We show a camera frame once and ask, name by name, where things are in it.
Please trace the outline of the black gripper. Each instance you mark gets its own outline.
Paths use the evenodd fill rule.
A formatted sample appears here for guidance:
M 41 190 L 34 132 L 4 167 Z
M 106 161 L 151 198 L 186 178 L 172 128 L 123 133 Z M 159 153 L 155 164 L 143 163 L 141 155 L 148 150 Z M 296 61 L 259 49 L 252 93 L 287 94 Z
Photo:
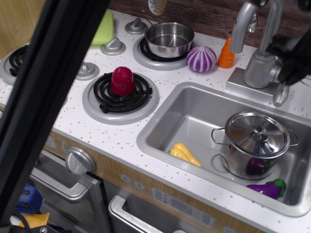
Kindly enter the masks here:
M 311 28 L 298 37 L 273 36 L 266 51 L 282 60 L 280 83 L 293 85 L 311 74 Z

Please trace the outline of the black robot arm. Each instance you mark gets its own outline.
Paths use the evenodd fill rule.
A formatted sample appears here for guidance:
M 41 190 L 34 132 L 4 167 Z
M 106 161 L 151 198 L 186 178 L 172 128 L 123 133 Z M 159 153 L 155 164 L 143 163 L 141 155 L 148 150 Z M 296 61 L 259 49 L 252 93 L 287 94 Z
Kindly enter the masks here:
M 265 232 L 309 232 L 311 177 L 302 171 L 310 167 L 310 89 L 296 85 L 289 104 L 277 110 L 225 92 L 225 81 L 232 73 L 230 69 L 211 74 L 195 74 L 186 67 L 176 71 L 150 71 L 135 64 L 131 52 L 120 58 L 106 58 L 90 46 L 90 38 L 107 5 L 104 0 L 47 2 L 16 84 L 12 88 L 0 85 L 0 101 L 5 106 L 0 124 L 0 164 L 5 181 L 10 185 L 0 206 L 2 223 L 9 224 L 13 205 L 35 159 L 48 134 L 56 133 L 90 151 L 98 166 L 97 176 L 147 200 L 150 196 L 146 191 L 134 188 L 120 175 L 146 188 L 153 184 L 210 213 L 219 222 L 232 216 Z M 150 116 L 125 126 L 91 119 L 82 107 L 86 85 L 74 78 L 84 57 L 98 62 L 102 71 L 110 71 L 117 65 L 141 71 L 159 90 L 157 109 Z M 176 100 L 178 109 L 203 112 L 202 118 L 191 117 L 186 121 L 189 129 L 185 138 L 186 145 L 207 164 L 215 153 L 208 139 L 212 126 L 220 125 L 240 109 L 258 107 L 276 118 L 285 117 L 290 126 L 299 123 L 303 146 L 298 155 L 303 156 L 303 162 L 288 170 L 295 181 L 301 181 L 292 190 L 297 204 L 288 206 L 149 147 L 145 143 L 147 135 L 153 123 L 159 124 L 156 116 L 169 105 L 169 100 Z

